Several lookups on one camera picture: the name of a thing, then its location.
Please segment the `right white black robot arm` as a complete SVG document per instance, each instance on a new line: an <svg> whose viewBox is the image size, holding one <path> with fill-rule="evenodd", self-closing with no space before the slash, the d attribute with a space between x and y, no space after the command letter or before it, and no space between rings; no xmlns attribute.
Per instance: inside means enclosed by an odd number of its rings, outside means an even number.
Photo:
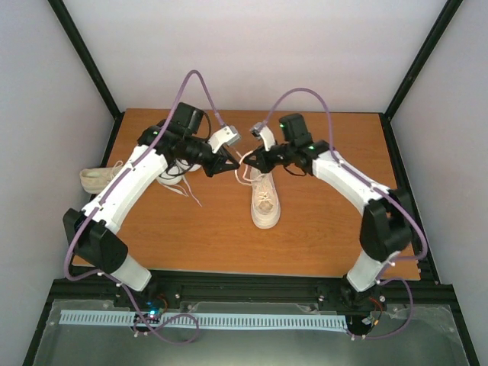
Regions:
<svg viewBox="0 0 488 366"><path fill-rule="evenodd" d="M279 165L295 165L336 189L358 210L361 252L343 277L340 289L344 305L357 308L413 240L411 198L406 191L392 190L360 172L331 143L314 140L301 114L282 117L279 125L283 143L276 142L265 123L257 123L251 132L262 145L243 161L261 173L269 173Z"/></svg>

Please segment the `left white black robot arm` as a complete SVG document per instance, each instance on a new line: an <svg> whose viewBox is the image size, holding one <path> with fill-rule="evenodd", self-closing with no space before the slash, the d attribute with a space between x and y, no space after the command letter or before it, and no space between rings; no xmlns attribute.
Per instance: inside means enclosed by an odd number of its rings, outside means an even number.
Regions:
<svg viewBox="0 0 488 366"><path fill-rule="evenodd" d="M69 266L77 255L93 266L92 274L107 275L131 288L140 306L150 307L158 300L150 271L130 256L117 232L144 191L177 161L199 165L207 177L238 169L239 162L227 150L240 138L237 129L223 125L200 138L196 134L204 116L204 111L179 103L168 118L143 131L130 158L101 193L80 211L66 211L63 225L69 248L64 270L69 280L74 279Z"/></svg>

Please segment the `beige lace platform sneaker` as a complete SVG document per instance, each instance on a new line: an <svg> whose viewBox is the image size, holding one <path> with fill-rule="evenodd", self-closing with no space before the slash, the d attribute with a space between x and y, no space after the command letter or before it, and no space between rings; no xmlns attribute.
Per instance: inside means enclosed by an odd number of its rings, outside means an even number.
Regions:
<svg viewBox="0 0 488 366"><path fill-rule="evenodd" d="M251 192L251 218L256 227L262 230L274 227L281 217L281 205L278 192L275 186L273 174L261 173L258 169L248 167L243 163L252 151L244 154L236 151L239 163L244 165L244 171L239 176L238 171L234 172L237 182L241 185L250 187Z"/></svg>

